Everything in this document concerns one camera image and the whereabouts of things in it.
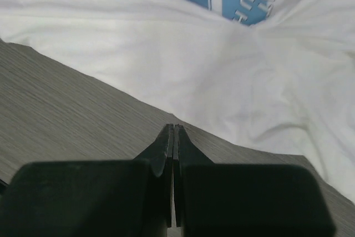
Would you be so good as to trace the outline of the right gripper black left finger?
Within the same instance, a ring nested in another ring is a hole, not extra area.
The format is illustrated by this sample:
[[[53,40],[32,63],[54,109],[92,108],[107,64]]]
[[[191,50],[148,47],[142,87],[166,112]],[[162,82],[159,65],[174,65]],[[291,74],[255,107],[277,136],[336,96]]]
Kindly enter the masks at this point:
[[[1,196],[2,236],[166,236],[174,127],[130,160],[32,162]]]

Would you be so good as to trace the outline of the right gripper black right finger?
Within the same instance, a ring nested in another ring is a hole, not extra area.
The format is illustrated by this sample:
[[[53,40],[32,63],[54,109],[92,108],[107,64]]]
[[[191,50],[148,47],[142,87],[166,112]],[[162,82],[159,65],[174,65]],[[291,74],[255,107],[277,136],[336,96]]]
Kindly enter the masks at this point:
[[[182,236],[334,236],[320,186],[287,164],[220,164],[174,128],[174,201]]]

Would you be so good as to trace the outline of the white printed t shirt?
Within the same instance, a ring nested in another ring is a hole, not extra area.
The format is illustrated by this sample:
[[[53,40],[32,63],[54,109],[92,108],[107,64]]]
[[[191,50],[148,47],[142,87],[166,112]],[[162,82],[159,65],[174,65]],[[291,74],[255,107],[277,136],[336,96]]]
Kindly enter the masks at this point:
[[[1,0],[22,44],[354,200],[354,0]]]

